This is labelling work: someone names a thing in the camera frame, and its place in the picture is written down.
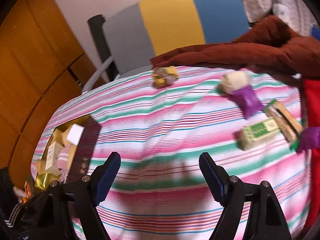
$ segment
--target blue gripper pad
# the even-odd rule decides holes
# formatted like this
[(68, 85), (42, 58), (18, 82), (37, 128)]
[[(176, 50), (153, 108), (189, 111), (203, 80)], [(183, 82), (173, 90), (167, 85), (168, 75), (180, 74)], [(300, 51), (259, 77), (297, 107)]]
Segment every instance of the blue gripper pad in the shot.
[(228, 173), (223, 167), (217, 166), (207, 152), (200, 155), (199, 167), (214, 200), (224, 207), (228, 201)]
[(106, 162), (98, 166), (92, 173), (92, 191), (95, 194), (94, 203), (96, 206), (104, 201), (108, 195), (113, 181), (120, 169), (121, 158), (119, 153), (112, 152)]

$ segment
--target small box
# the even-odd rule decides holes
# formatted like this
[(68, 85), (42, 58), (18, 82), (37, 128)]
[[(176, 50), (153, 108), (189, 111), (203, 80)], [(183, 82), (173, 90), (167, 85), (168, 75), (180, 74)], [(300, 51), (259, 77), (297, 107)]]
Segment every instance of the small box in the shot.
[(261, 143), (270, 141), (279, 132), (279, 127), (273, 118), (245, 126), (241, 131), (241, 145), (248, 150)]
[(67, 140), (69, 142), (71, 142), (73, 145), (78, 145), (79, 141), (80, 141), (80, 138), (81, 138), (81, 135), (83, 133), (83, 130), (84, 130), (83, 126), (74, 123), (71, 126), (71, 129), (70, 129), (70, 131), (69, 131), (69, 133), (67, 135)]
[(293, 145), (303, 131), (303, 127), (278, 100), (272, 100), (264, 109), (267, 117), (275, 119), (279, 129), (290, 145)]
[(60, 170), (57, 167), (57, 159), (59, 156), (60, 151), (64, 147), (58, 143), (57, 141), (53, 142), (48, 148), (47, 160), (45, 163), (45, 172), (51, 173), (55, 176), (61, 174)]

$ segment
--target pink striped fabric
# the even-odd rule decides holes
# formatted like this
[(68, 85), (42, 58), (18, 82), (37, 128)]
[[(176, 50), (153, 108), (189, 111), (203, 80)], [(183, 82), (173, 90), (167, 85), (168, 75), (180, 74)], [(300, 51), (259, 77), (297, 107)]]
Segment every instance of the pink striped fabric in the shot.
[[(171, 87), (155, 89), (151, 72), (111, 82), (61, 106), (50, 119), (31, 164), (42, 157), (54, 128), (84, 114), (101, 124), (89, 174), (112, 151), (121, 155), (119, 173), (98, 207), (111, 239), (209, 239), (222, 207), (215, 202), (198, 166), (209, 152), (217, 165), (244, 182), (268, 180), (281, 203), (290, 231), (297, 233), (308, 214), (309, 153), (296, 154), (283, 135), (249, 151), (238, 148), (235, 134), (244, 125), (266, 119), (259, 112), (245, 120), (219, 90), (223, 68), (177, 68)], [(255, 74), (258, 98), (281, 101), (301, 121), (299, 80)], [(250, 204), (244, 206), (236, 239), (242, 238)], [(85, 239), (81, 223), (75, 230)]]

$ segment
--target gray stripe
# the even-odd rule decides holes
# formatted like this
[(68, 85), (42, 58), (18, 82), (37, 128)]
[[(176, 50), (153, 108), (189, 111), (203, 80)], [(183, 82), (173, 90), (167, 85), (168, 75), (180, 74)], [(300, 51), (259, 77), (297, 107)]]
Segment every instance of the gray stripe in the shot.
[(138, 3), (107, 19), (102, 28), (120, 74), (150, 65), (155, 53)]
[(19, 215), (19, 213), (21, 211), (20, 203), (19, 203), (18, 206), (16, 205), (16, 207), (17, 208), (12, 211), (9, 220), (5, 220), (5, 223), (7, 224), (8, 227), (13, 227), (13, 225), (14, 225), (16, 219), (17, 219), (17, 216)]

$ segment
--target label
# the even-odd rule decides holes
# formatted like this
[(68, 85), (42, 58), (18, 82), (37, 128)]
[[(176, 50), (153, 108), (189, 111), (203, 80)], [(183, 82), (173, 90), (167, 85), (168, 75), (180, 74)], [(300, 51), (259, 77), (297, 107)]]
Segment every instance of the label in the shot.
[(272, 12), (283, 22), (289, 24), (290, 15), (289, 15), (289, 8), (287, 6), (284, 6), (283, 4), (280, 4), (280, 3), (274, 3), (272, 7)]
[(259, 137), (264, 136), (264, 135), (272, 132), (273, 130), (277, 129), (277, 127), (278, 126), (277, 126), (275, 120), (269, 119), (264, 122), (259, 122), (259, 123), (256, 123), (256, 124), (250, 126), (250, 129), (253, 133), (253, 136), (255, 138), (259, 138)]

